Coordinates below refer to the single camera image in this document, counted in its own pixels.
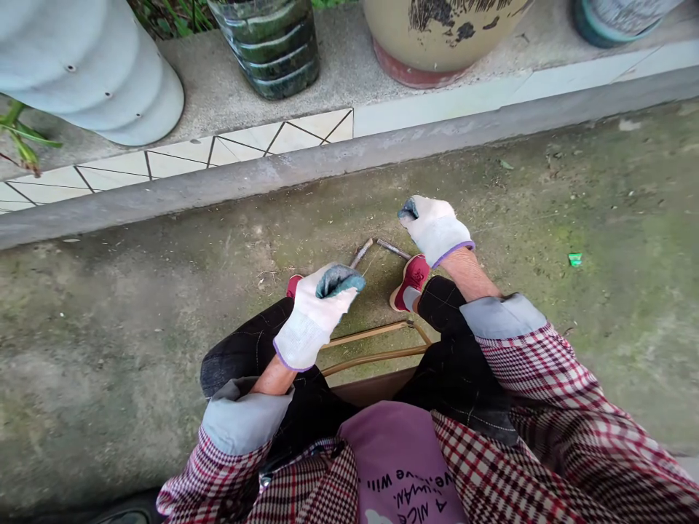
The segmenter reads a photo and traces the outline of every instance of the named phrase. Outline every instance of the mossy concrete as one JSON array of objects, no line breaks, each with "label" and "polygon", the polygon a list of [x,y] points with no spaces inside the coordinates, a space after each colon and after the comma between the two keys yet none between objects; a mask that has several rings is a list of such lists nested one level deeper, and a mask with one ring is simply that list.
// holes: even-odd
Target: mossy concrete
[{"label": "mossy concrete", "polygon": [[[205,352],[289,276],[348,263],[369,237],[415,253],[396,220],[411,194],[449,200],[502,289],[568,334],[611,401],[696,454],[698,164],[699,105],[670,105],[0,253],[0,515],[94,504],[176,473],[205,407]],[[339,335],[405,317],[387,305],[402,267],[372,248]],[[417,344],[404,330],[320,364]]]}]

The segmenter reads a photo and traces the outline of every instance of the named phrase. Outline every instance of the black pants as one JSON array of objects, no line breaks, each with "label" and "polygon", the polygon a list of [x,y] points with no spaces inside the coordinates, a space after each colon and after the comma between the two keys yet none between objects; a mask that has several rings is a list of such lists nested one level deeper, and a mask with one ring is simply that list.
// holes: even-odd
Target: black pants
[{"label": "black pants", "polygon": [[[465,303],[456,285],[433,277],[425,286],[419,315],[441,333],[425,352],[414,376],[393,398],[437,410],[490,438],[512,445],[510,398],[483,357],[459,311]],[[216,344],[202,361],[201,384],[211,397],[232,378],[259,376],[275,355],[272,340],[291,314],[293,300],[283,298]],[[298,455],[315,440],[331,437],[359,408],[335,395],[314,366],[299,373],[287,413],[275,435],[265,470]]]}]

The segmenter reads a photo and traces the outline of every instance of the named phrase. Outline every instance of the plaid sleeve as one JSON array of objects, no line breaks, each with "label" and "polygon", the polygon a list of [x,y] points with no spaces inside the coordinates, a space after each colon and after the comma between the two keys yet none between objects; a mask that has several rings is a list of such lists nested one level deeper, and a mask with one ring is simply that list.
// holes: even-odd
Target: plaid sleeve
[{"label": "plaid sleeve", "polygon": [[252,507],[268,442],[241,456],[217,449],[203,428],[184,471],[168,480],[157,500],[158,512],[172,524],[238,522]]},{"label": "plaid sleeve", "polygon": [[630,522],[699,521],[699,485],[604,397],[550,323],[476,338],[501,385],[522,399],[510,417],[542,463]]}]

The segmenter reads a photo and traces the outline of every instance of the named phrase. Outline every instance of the red sneaker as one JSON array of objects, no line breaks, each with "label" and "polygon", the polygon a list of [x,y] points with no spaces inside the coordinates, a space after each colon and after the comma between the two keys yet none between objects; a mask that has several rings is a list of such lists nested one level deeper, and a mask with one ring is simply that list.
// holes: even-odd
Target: red sneaker
[{"label": "red sneaker", "polygon": [[286,287],[286,295],[289,298],[294,298],[296,296],[296,286],[299,285],[299,281],[303,278],[301,275],[294,275],[289,279],[289,284]]},{"label": "red sneaker", "polygon": [[391,293],[391,298],[388,299],[389,304],[395,311],[410,311],[405,302],[403,302],[403,291],[406,287],[414,287],[418,291],[422,291],[427,277],[430,275],[430,265],[424,259],[424,255],[415,255],[406,264],[403,270],[403,283]]}]

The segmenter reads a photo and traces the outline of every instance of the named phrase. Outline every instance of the work glove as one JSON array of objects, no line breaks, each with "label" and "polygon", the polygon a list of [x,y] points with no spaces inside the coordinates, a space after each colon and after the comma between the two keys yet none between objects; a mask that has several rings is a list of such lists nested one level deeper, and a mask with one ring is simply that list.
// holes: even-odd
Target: work glove
[{"label": "work glove", "polygon": [[323,344],[366,281],[356,270],[330,263],[296,287],[293,311],[274,339],[277,355],[293,371],[309,370]]},{"label": "work glove", "polygon": [[468,228],[457,220],[454,208],[444,200],[411,196],[398,211],[398,219],[432,269],[452,251],[475,247]]}]

